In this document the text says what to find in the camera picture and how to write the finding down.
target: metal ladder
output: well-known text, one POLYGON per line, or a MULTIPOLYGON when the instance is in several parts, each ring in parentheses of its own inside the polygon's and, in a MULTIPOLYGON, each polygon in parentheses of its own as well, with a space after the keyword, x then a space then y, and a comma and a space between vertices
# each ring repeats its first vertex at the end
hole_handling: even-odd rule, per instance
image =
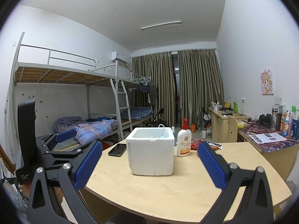
POLYGON ((127 90, 125 88, 125 84, 124 84, 123 80, 121 80, 121 85, 122 85, 123 90, 124 90, 123 92, 118 91, 118 83, 119 83, 118 79, 116 79, 116 81, 115 81, 115 86, 114 86, 112 78, 110 78, 110 83, 111 83, 111 87, 112 87, 112 90, 113 90, 113 93, 114 93, 114 96, 115 96, 116 119, 118 121, 118 140, 121 141, 121 140, 124 140, 124 132, 123 132, 123 126, 124 125, 127 125, 129 123, 131 132, 133 130, 131 113, 130 113, 129 98, 128 98, 128 93, 127 93, 127 90), (119 100, 118 100, 118 95, 119 94, 125 94, 126 95, 126 104, 127 104, 126 107, 119 107, 119 100), (121 122, 121 111, 120 110, 122 110, 122 109, 128 109, 129 121, 126 121, 125 123, 121 122))

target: cartoon girl poster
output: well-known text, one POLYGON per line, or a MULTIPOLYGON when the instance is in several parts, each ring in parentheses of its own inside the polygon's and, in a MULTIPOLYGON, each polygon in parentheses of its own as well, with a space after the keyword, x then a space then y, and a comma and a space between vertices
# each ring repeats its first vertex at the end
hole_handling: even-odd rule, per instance
POLYGON ((261 76, 261 86, 262 86, 262 94, 274 94, 273 93, 273 77, 272 71, 264 70, 264 72, 260 73, 261 76))

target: wall socket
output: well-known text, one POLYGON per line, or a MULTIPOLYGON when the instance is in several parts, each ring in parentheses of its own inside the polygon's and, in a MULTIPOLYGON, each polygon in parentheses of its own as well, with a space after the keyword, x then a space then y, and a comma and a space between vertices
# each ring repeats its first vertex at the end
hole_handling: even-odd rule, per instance
POLYGON ((283 100, 280 97, 274 97, 274 104, 275 105, 283 105, 283 100))

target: orange container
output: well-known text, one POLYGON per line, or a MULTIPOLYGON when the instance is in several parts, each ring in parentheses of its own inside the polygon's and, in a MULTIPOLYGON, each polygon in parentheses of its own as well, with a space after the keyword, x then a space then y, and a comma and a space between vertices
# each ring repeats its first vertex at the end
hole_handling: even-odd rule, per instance
POLYGON ((190 130, 192 133, 195 133, 196 132, 196 125, 195 124, 191 124, 190 125, 190 130))

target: metal screw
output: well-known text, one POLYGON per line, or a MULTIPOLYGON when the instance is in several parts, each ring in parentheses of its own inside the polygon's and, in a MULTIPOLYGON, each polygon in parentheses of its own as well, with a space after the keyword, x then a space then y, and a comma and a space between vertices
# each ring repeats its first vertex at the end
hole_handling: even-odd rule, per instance
POLYGON ((237 165, 236 163, 232 162, 232 163, 229 164, 229 167, 230 167, 231 169, 237 169, 237 168, 238 168, 238 165, 237 165))
POLYGON ((65 163, 63 165, 63 169, 70 169, 71 168, 71 164, 70 163, 65 163))
POLYGON ((263 173, 264 169, 262 167, 258 167, 258 172, 263 173))
POLYGON ((43 171, 42 167, 38 167, 36 170, 37 173, 41 173, 42 171, 43 171))

